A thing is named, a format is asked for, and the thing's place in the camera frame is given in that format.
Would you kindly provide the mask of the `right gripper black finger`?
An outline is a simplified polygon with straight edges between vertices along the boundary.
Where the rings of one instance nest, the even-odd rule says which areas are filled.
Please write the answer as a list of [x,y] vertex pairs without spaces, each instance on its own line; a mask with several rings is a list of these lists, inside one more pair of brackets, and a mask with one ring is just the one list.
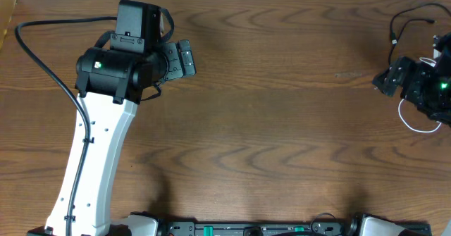
[[405,79],[404,73],[384,72],[378,74],[372,81],[372,84],[384,95],[393,97],[398,86]]
[[416,62],[406,56],[399,57],[396,61],[390,64],[386,80],[403,80],[408,72],[416,65]]

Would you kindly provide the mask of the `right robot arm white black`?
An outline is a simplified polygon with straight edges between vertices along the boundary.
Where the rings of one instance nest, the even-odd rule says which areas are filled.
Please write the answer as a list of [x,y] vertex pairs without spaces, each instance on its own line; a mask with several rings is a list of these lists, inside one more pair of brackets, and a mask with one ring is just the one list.
[[[408,101],[439,126],[450,125],[450,34],[435,36],[431,62],[400,57],[375,76],[373,84],[386,96],[400,87],[401,101]],[[363,213],[356,215],[346,235],[411,236],[430,235],[424,223],[394,223]]]

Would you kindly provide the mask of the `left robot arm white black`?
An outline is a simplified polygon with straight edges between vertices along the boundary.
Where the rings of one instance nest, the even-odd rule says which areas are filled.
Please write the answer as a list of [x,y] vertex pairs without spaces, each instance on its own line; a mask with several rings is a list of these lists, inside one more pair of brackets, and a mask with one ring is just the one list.
[[196,73],[187,40],[172,42],[169,11],[121,0],[105,32],[76,63],[77,109],[73,144],[58,199],[46,223],[31,235],[163,234],[157,219],[133,212],[119,221],[110,216],[111,191],[123,142],[143,101],[143,91]]

